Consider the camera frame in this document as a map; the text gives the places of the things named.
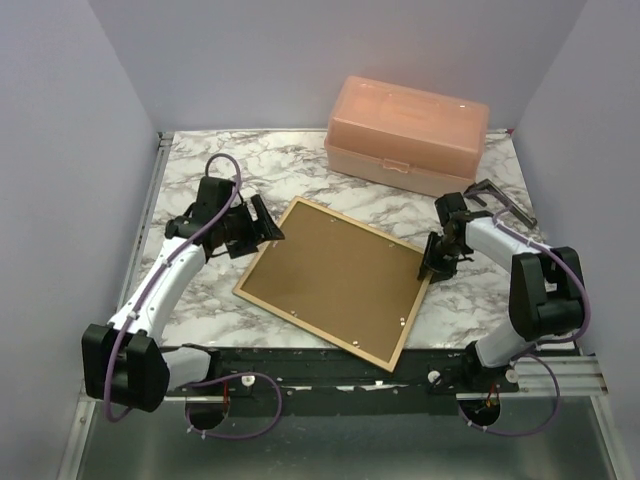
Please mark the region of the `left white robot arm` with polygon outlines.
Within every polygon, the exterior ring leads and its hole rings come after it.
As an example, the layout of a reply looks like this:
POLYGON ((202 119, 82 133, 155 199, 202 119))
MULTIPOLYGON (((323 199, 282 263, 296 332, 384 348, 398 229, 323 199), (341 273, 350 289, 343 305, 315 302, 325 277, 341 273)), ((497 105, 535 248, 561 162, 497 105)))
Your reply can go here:
POLYGON ((166 223, 158 258, 134 294, 104 325, 81 339, 87 394, 129 409, 152 412, 165 395, 190 385, 214 393, 222 380, 218 353, 209 347, 160 342, 186 287, 223 247, 230 258, 283 239, 259 195, 244 200, 232 180, 205 176, 195 201, 166 223))

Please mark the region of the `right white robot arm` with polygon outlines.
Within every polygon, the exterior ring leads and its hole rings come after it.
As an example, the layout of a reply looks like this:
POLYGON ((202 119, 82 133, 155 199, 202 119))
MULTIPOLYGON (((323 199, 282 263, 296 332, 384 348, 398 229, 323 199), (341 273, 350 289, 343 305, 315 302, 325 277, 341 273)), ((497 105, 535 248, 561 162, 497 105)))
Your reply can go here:
POLYGON ((480 392, 506 367, 537 345, 572 342, 591 317, 578 253, 550 247, 508 227, 499 212, 472 211, 461 193, 435 201, 442 230, 429 234, 418 271, 420 280, 441 282, 458 264, 479 252, 510 275, 505 322, 465 349, 460 379, 480 392))

